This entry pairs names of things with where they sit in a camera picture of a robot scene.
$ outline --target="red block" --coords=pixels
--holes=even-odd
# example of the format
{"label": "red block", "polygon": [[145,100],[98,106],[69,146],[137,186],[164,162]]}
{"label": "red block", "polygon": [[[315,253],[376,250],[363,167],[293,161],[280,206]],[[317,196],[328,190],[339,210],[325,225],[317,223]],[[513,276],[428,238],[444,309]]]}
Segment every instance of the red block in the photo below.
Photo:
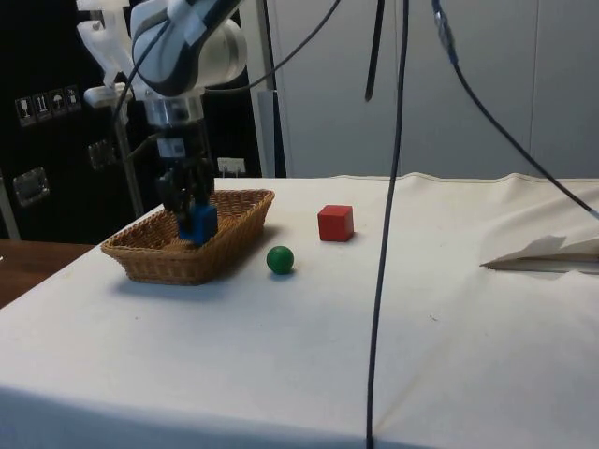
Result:
{"label": "red block", "polygon": [[325,206],[318,213],[318,230],[323,241],[348,241],[354,235],[351,206]]}

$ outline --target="wall outlet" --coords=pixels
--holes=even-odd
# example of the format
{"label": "wall outlet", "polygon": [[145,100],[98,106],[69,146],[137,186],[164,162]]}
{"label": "wall outlet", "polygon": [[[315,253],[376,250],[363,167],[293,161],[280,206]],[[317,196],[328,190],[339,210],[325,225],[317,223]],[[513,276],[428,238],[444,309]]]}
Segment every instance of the wall outlet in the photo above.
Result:
{"label": "wall outlet", "polygon": [[245,161],[240,157],[219,157],[218,171],[224,174],[244,175]]}

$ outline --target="black cable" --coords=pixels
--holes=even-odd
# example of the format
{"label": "black cable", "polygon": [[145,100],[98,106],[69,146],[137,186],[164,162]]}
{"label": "black cable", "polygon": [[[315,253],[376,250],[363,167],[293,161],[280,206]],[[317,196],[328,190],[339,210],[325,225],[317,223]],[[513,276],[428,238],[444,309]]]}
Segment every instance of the black cable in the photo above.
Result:
{"label": "black cable", "polygon": [[470,84],[468,84],[468,81],[461,73],[460,65],[455,63],[453,65],[453,68],[456,71],[456,75],[458,75],[458,79],[460,80],[461,86],[464,88],[464,90],[466,91],[468,96],[470,96],[470,98],[475,103],[475,105],[478,107],[478,109],[483,113],[483,115],[487,118],[487,120],[489,120],[489,122],[495,127],[495,129],[497,129],[497,131],[499,131],[501,133],[501,135],[504,136],[507,139],[507,141],[512,144],[512,146],[520,153],[520,155],[524,159],[526,159],[526,161],[531,166],[533,166],[536,170],[538,170],[539,173],[541,173],[543,176],[545,176],[545,178],[547,178],[553,185],[555,185],[558,189],[560,189],[566,196],[568,196],[572,201],[577,203],[582,209],[584,209],[586,212],[590,213],[593,217],[599,218],[599,216],[597,215],[597,212],[591,206],[589,206],[587,203],[585,203],[583,200],[581,200],[578,196],[576,196],[572,192],[570,192],[570,190],[568,190],[565,186],[563,186],[563,184],[561,182],[556,180],[551,175],[551,173],[546,171],[543,168],[543,166],[541,166],[530,154],[528,154],[526,152],[526,150],[524,150],[524,148],[522,148],[522,146],[507,132],[507,130],[503,126],[501,126],[501,124],[499,122],[497,122],[497,120],[495,120],[495,118],[490,114],[490,112],[487,110],[487,108],[485,108],[485,106],[478,99],[478,97],[476,96],[476,94],[474,93],[472,88],[470,87]]}
{"label": "black cable", "polygon": [[150,145],[152,145],[153,143],[155,143],[158,139],[162,138],[164,135],[162,133],[156,133],[156,134],[152,134],[151,136],[146,137],[139,145],[138,147],[132,151],[123,161],[121,161],[122,163],[124,163],[125,161],[131,160],[131,159],[135,159],[136,157],[138,157],[140,154],[142,154],[144,152],[144,150],[146,150],[147,148],[150,148]]}
{"label": "black cable", "polygon": [[315,29],[305,39],[303,39],[301,41],[301,43],[284,58],[283,61],[281,61],[279,64],[277,64],[275,67],[273,67],[266,75],[258,78],[256,81],[250,83],[247,86],[243,86],[243,87],[236,87],[233,89],[206,89],[206,94],[239,94],[241,92],[246,92],[246,91],[249,91],[250,89],[255,88],[262,81],[264,81],[267,78],[274,75],[274,73],[277,70],[279,70],[281,67],[283,67],[285,64],[287,64],[291,60],[291,58],[293,58],[301,49],[303,49],[306,46],[306,44],[308,44],[308,42],[310,42],[314,38],[314,36],[316,36],[318,34],[318,32],[322,29],[322,27],[327,24],[327,22],[330,19],[330,16],[333,15],[333,12],[335,12],[335,9],[337,9],[337,6],[340,3],[341,3],[341,0],[335,0],[335,3],[333,3],[332,7],[330,7],[330,9],[327,12],[327,14],[325,15],[325,17],[322,19],[322,21],[320,21],[320,23],[315,27]]}
{"label": "black cable", "polygon": [[385,279],[385,265],[387,262],[387,245],[389,240],[389,227],[391,224],[391,210],[393,208],[393,195],[395,194],[395,180],[400,165],[400,152],[402,148],[403,131],[403,84],[405,80],[405,64],[408,52],[408,15],[410,12],[409,0],[403,0],[402,21],[402,52],[400,55],[400,74],[397,88],[397,116],[395,123],[395,148],[393,163],[387,191],[385,205],[385,221],[383,224],[383,238],[381,242],[381,256],[378,264],[378,277],[376,279],[376,293],[374,295],[373,329],[371,334],[371,352],[368,364],[368,400],[366,411],[366,447],[374,448],[373,436],[373,400],[374,400],[374,371],[376,368],[376,343],[378,340],[378,322],[381,312],[381,296],[383,295],[383,280]]}
{"label": "black cable", "polygon": [[129,89],[131,89],[131,84],[133,83],[133,78],[136,77],[136,75],[138,74],[139,68],[141,67],[143,62],[146,60],[146,58],[150,54],[150,51],[152,51],[154,45],[156,45],[158,40],[160,40],[160,37],[162,37],[164,35],[164,33],[167,31],[168,27],[170,26],[170,18],[167,17],[162,23],[163,23],[163,25],[160,28],[160,30],[158,30],[158,33],[156,33],[156,36],[153,37],[153,39],[150,41],[148,46],[145,48],[145,50],[143,51],[143,53],[141,54],[141,56],[136,61],[135,65],[133,66],[133,70],[131,70],[131,73],[127,77],[127,80],[124,83],[123,91],[121,92],[121,95],[119,96],[119,100],[117,101],[116,106],[114,107],[114,110],[112,111],[112,117],[110,118],[110,130],[109,130],[109,148],[112,148],[112,133],[114,132],[114,126],[116,125],[117,121],[119,120],[119,114],[121,113],[121,109],[123,108],[123,104],[127,98],[127,92],[129,92]]}
{"label": "black cable", "polygon": [[376,5],[376,17],[374,19],[373,48],[371,49],[371,61],[368,67],[368,80],[366,81],[366,101],[373,98],[374,81],[376,80],[376,66],[378,65],[378,52],[381,47],[381,35],[383,34],[383,17],[385,16],[385,0],[378,0]]}

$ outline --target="white tablecloth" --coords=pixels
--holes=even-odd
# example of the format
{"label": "white tablecloth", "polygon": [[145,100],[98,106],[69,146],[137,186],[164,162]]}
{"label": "white tablecloth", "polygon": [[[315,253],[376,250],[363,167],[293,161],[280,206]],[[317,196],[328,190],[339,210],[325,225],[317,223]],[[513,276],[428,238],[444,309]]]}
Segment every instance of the white tablecloth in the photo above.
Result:
{"label": "white tablecloth", "polygon": [[[568,185],[598,204],[599,182]],[[387,183],[217,188],[277,195],[261,245],[227,279],[134,283],[95,249],[0,311],[0,448],[363,446]],[[354,206],[349,243],[319,241],[326,204]],[[479,267],[520,228],[589,225],[541,181],[398,181],[377,447],[599,447],[599,278]],[[293,276],[269,274],[279,244]]]}

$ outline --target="green ball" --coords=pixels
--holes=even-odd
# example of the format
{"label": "green ball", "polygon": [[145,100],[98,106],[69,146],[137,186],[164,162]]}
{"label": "green ball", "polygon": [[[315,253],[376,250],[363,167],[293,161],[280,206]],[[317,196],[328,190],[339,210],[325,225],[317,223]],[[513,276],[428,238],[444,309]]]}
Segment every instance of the green ball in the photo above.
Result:
{"label": "green ball", "polygon": [[269,251],[266,263],[275,274],[289,274],[295,258],[289,248],[275,246]]}

